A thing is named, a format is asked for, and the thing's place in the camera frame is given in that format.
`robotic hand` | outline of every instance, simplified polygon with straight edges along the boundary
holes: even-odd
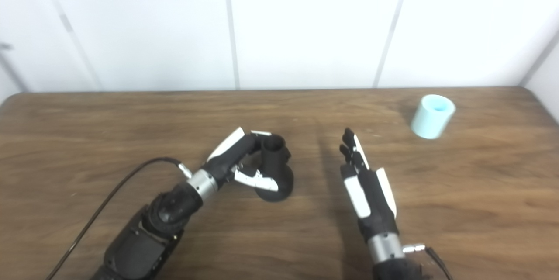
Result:
[[[241,160],[262,152],[260,167],[246,167]],[[231,180],[254,187],[260,198],[276,202],[293,189],[293,173],[287,166],[290,153],[279,135],[240,127],[192,174],[182,164],[185,182],[162,193],[144,206],[114,239],[104,255],[104,264],[92,280],[150,280],[162,268],[183,234],[191,215],[204,201]]]
[[[359,230],[371,253],[373,279],[452,280],[432,248],[423,244],[402,247],[396,225],[396,203],[384,169],[370,170],[361,143],[351,129],[345,129],[342,141],[340,151],[346,162],[340,168],[342,178],[357,213]],[[429,257],[418,257],[419,252]]]

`cylindrical container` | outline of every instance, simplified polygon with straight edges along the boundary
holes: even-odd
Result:
[[[437,94],[426,95],[422,97],[411,121],[411,130],[425,139],[439,138],[455,111],[456,106],[446,97]]]
[[[260,198],[269,202],[286,199],[293,191],[293,172],[287,166],[291,153],[285,140],[279,135],[270,135],[262,141],[262,165],[258,168],[264,176],[269,176],[278,184],[278,191],[256,189]]]

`wood grain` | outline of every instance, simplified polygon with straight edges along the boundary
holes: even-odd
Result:
[[[427,93],[457,106],[432,141],[409,129]],[[159,279],[371,279],[338,173],[344,127],[386,168],[403,241],[435,247],[457,280],[559,274],[559,129],[529,91],[500,87],[16,95],[0,107],[2,278],[44,278],[132,168],[172,156],[196,169],[237,126],[285,137],[292,196],[226,185]],[[180,180],[166,164],[138,174],[57,278],[89,279],[134,211]]]

